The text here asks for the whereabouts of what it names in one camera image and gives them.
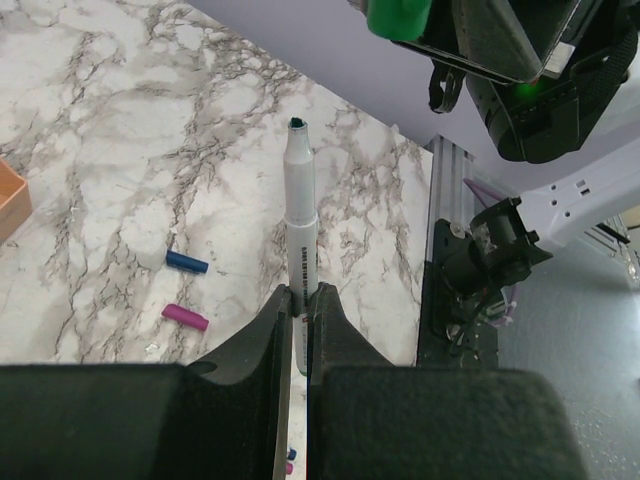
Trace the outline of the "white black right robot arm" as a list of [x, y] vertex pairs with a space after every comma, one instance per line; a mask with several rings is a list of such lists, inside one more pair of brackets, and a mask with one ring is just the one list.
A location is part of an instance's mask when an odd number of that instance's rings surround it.
[[[606, 120], [631, 120], [623, 92], [639, 81], [635, 1], [381, 1], [371, 32], [427, 56], [433, 112], [467, 89], [507, 161], [542, 165], [588, 153]], [[438, 263], [470, 296], [526, 279], [573, 237], [639, 199], [639, 168], [620, 150], [542, 188], [500, 201]]]

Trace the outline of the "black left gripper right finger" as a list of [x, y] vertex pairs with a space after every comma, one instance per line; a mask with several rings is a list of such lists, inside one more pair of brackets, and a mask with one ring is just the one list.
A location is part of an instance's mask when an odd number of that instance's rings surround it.
[[396, 366], [321, 284], [310, 303], [311, 479], [584, 479], [564, 405], [542, 376]]

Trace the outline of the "white pen green end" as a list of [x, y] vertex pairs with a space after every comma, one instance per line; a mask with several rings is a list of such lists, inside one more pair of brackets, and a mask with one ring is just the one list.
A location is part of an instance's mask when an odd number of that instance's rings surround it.
[[288, 123], [283, 155], [285, 243], [292, 298], [293, 344], [296, 366], [308, 374], [310, 303], [318, 289], [317, 238], [319, 217], [315, 198], [315, 161], [308, 124], [299, 117]]

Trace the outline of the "green pen cap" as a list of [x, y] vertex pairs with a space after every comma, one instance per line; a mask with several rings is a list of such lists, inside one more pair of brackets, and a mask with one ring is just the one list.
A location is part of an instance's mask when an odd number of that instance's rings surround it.
[[431, 5], [431, 0], [371, 0], [366, 10], [367, 27], [387, 40], [416, 40], [426, 27]]

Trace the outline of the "magenta pen cap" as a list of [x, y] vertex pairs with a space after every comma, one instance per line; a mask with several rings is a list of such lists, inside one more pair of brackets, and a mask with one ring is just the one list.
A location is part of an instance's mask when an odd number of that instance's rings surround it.
[[176, 304], [165, 306], [161, 315], [199, 331], [205, 331], [209, 326], [209, 321], [202, 315]]

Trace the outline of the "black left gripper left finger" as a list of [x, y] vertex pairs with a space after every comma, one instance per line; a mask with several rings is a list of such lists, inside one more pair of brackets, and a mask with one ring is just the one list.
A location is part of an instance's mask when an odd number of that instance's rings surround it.
[[245, 327], [178, 363], [1, 369], [5, 479], [282, 479], [292, 357], [279, 286]]

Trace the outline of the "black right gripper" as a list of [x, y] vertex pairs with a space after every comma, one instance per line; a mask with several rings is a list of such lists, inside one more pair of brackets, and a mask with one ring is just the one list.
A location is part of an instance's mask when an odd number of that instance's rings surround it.
[[430, 108], [450, 112], [472, 73], [526, 83], [543, 71], [578, 1], [432, 1], [422, 35], [395, 41], [433, 58]]

